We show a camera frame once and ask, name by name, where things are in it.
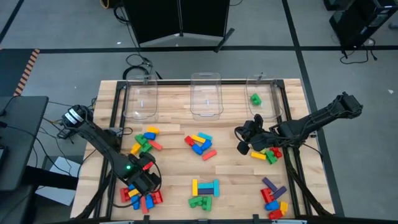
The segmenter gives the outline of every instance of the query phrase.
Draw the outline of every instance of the green block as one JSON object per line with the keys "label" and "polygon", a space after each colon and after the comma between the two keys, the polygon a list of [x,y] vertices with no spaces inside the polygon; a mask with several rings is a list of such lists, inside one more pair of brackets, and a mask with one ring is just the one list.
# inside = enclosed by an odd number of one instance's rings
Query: green block
{"label": "green block", "polygon": [[203,204],[203,197],[199,196],[199,197],[194,197],[188,200],[189,206],[191,206],[191,208],[195,208],[198,205],[202,205]]}
{"label": "green block", "polygon": [[137,134],[137,135],[134,136],[134,138],[136,139],[136,141],[137,141],[141,146],[143,146],[143,145],[147,142],[147,139],[144,138],[144,135],[142,135],[142,134]]}
{"label": "green block", "polygon": [[203,205],[201,206],[205,211],[211,211],[211,197],[203,198]]}

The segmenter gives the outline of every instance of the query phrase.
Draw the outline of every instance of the lego brick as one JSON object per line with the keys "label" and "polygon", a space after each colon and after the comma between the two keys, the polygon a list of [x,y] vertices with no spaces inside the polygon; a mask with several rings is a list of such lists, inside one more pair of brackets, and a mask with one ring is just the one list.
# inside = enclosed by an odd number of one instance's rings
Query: lego brick
{"label": "lego brick", "polygon": [[152,199],[152,195],[147,195],[145,197],[145,199],[146,199],[145,203],[146,203],[148,209],[155,207],[154,199]]}
{"label": "lego brick", "polygon": [[148,140],[155,140],[156,134],[155,133],[144,133],[144,138]]}
{"label": "lego brick", "polygon": [[201,205],[204,211],[211,211],[211,197],[204,197],[203,198],[203,205]]}
{"label": "lego brick", "polygon": [[214,194],[214,189],[198,189],[198,195]]}
{"label": "lego brick", "polygon": [[138,209],[139,209],[139,196],[138,196],[138,195],[133,196],[133,197],[131,198],[131,203],[132,203],[132,207],[133,207],[135,210],[138,210]]}
{"label": "lego brick", "polygon": [[191,147],[195,144],[195,142],[190,136],[185,137],[184,141]]}
{"label": "lego brick", "polygon": [[289,204],[287,202],[280,202],[279,207],[280,207],[282,214],[286,215]]}
{"label": "lego brick", "polygon": [[202,155],[203,154],[203,151],[200,149],[200,146],[198,146],[197,144],[194,144],[192,146],[192,150],[198,155]]}
{"label": "lego brick", "polygon": [[205,141],[206,141],[206,139],[204,139],[204,138],[201,138],[201,137],[198,137],[198,136],[196,136],[196,135],[191,135],[191,138],[194,140],[194,141],[197,141],[197,142],[200,142],[200,143],[205,143]]}
{"label": "lego brick", "polygon": [[210,135],[205,134],[205,133],[198,133],[198,137],[207,139],[207,140],[209,140],[209,141],[211,141],[211,140],[213,139],[213,137],[211,137]]}
{"label": "lego brick", "polygon": [[220,196],[220,181],[218,179],[213,180],[214,184],[214,197]]}
{"label": "lego brick", "polygon": [[157,143],[157,142],[155,142],[155,141],[148,140],[148,143],[149,143],[152,147],[154,147],[155,149],[157,149],[157,150],[159,150],[159,151],[163,149],[163,146],[161,146],[159,143]]}
{"label": "lego brick", "polygon": [[198,189],[212,189],[214,188],[213,183],[199,183],[198,184]]}
{"label": "lego brick", "polygon": [[134,145],[131,148],[130,153],[134,155],[139,151],[140,148],[141,148],[141,145],[139,143],[134,143]]}
{"label": "lego brick", "polygon": [[148,127],[147,132],[159,134],[160,131],[159,131],[159,129],[157,129],[155,127]]}
{"label": "lego brick", "polygon": [[279,204],[277,201],[272,201],[271,203],[266,204],[267,211],[273,211],[279,209]]}
{"label": "lego brick", "polygon": [[120,201],[128,202],[130,200],[129,189],[127,187],[120,189]]}
{"label": "lego brick", "polygon": [[198,180],[192,180],[192,196],[198,196]]}
{"label": "lego brick", "polygon": [[278,188],[267,178],[263,178],[262,180],[273,192],[278,190]]}
{"label": "lego brick", "polygon": [[257,159],[262,159],[262,160],[265,160],[265,159],[267,158],[266,155],[261,154],[261,153],[258,153],[258,152],[252,152],[252,153],[250,154],[250,156],[251,156],[251,157],[254,157],[254,158],[257,158]]}
{"label": "lego brick", "polygon": [[200,149],[202,151],[207,150],[211,147],[212,143],[210,140],[206,140],[205,143],[203,143],[203,145],[201,145]]}
{"label": "lego brick", "polygon": [[139,194],[139,191],[138,191],[137,189],[134,189],[134,190],[130,190],[130,191],[129,191],[129,196],[130,196],[130,197],[133,197],[133,196],[135,196],[135,195],[137,195],[137,194]]}
{"label": "lego brick", "polygon": [[272,196],[274,196],[275,200],[278,199],[282,194],[284,194],[287,191],[285,186],[282,186],[279,188],[277,191],[274,192]]}
{"label": "lego brick", "polygon": [[206,154],[204,154],[204,155],[202,156],[202,159],[203,159],[204,161],[206,161],[206,160],[210,159],[211,157],[213,157],[213,156],[215,156],[215,155],[217,155],[217,151],[214,149],[214,150],[211,150],[211,151],[207,152]]}
{"label": "lego brick", "polygon": [[142,134],[137,134],[137,135],[135,135],[135,136],[134,136],[134,139],[135,139],[141,146],[143,146],[143,145],[147,142],[147,139],[144,138],[144,136],[143,136]]}
{"label": "lego brick", "polygon": [[275,211],[273,211],[273,212],[270,212],[269,214],[268,214],[268,218],[269,219],[271,219],[271,220],[273,220],[273,219],[279,219],[279,218],[282,218],[284,215],[282,214],[282,212],[278,209],[278,210],[275,210]]}
{"label": "lego brick", "polygon": [[149,212],[148,208],[147,208],[146,198],[145,197],[141,197],[140,206],[141,206],[141,210],[142,210],[143,214],[147,214]]}
{"label": "lego brick", "polygon": [[189,203],[189,206],[191,206],[191,208],[195,208],[196,206],[203,204],[203,197],[199,196],[199,197],[194,197],[194,198],[188,199],[188,203]]}

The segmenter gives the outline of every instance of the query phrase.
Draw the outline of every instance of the red block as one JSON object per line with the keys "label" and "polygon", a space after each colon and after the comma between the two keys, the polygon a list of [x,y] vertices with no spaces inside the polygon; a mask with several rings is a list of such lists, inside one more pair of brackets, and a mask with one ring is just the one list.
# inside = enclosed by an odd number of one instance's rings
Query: red block
{"label": "red block", "polygon": [[122,202],[128,202],[130,201],[130,196],[129,196],[129,189],[127,187],[125,188],[120,188],[120,200]]}
{"label": "red block", "polygon": [[159,190],[156,191],[155,193],[152,193],[151,195],[152,198],[154,199],[154,204],[163,202],[162,193]]}
{"label": "red block", "polygon": [[279,219],[279,218],[282,218],[284,215],[282,214],[282,211],[280,210],[280,209],[278,209],[278,210],[275,210],[275,211],[273,211],[273,212],[270,212],[269,214],[268,214],[268,218],[269,219]]}
{"label": "red block", "polygon": [[193,141],[193,139],[191,138],[191,136],[187,136],[185,137],[185,142],[189,145],[189,146],[193,146],[195,144],[195,142]]}
{"label": "red block", "polygon": [[152,146],[152,147],[154,147],[155,149],[157,149],[157,150],[162,150],[163,149],[163,146],[161,146],[160,144],[158,144],[157,142],[155,142],[155,141],[153,141],[153,140],[148,140],[148,143]]}

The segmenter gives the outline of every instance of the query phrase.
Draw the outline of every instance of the purple block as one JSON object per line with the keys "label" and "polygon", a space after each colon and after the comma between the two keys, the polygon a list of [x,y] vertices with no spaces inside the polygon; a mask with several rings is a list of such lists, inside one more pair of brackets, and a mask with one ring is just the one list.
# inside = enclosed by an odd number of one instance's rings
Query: purple block
{"label": "purple block", "polygon": [[284,194],[287,191],[285,186],[282,186],[279,188],[275,193],[272,195],[274,196],[274,200],[277,200],[282,194]]}
{"label": "purple block", "polygon": [[198,195],[214,194],[214,189],[198,189]]}
{"label": "purple block", "polygon": [[262,181],[272,190],[272,192],[278,190],[278,188],[267,177],[263,178]]}

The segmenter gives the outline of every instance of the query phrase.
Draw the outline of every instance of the blue block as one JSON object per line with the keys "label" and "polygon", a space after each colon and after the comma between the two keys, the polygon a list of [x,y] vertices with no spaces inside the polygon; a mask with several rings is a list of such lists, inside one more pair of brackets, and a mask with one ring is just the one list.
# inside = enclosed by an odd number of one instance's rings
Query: blue block
{"label": "blue block", "polygon": [[220,182],[218,179],[215,179],[213,181],[214,184],[214,197],[219,197],[220,196]]}
{"label": "blue block", "polygon": [[198,133],[198,137],[207,139],[207,140],[209,140],[209,141],[211,141],[211,140],[213,139],[213,137],[211,137],[210,135],[203,134],[203,133]]}
{"label": "blue block", "polygon": [[135,210],[138,210],[139,209],[139,196],[138,195],[132,196],[131,203],[133,203],[132,207]]}
{"label": "blue block", "polygon": [[212,189],[214,188],[213,183],[199,183],[198,184],[198,189]]}
{"label": "blue block", "polygon": [[144,133],[144,138],[149,140],[155,140],[156,134],[155,133]]}
{"label": "blue block", "polygon": [[148,209],[155,207],[154,199],[151,195],[147,195],[145,201]]}
{"label": "blue block", "polygon": [[279,209],[279,203],[275,200],[272,201],[271,203],[266,204],[266,210],[267,211],[273,211]]}
{"label": "blue block", "polygon": [[203,143],[203,145],[201,145],[201,148],[200,148],[200,149],[201,149],[202,151],[204,151],[204,150],[210,148],[211,145],[212,145],[211,141],[210,141],[210,140],[206,140],[205,143]]}
{"label": "blue block", "polygon": [[197,153],[198,155],[202,155],[203,151],[200,149],[200,146],[198,146],[197,144],[194,144],[192,146],[192,150]]}

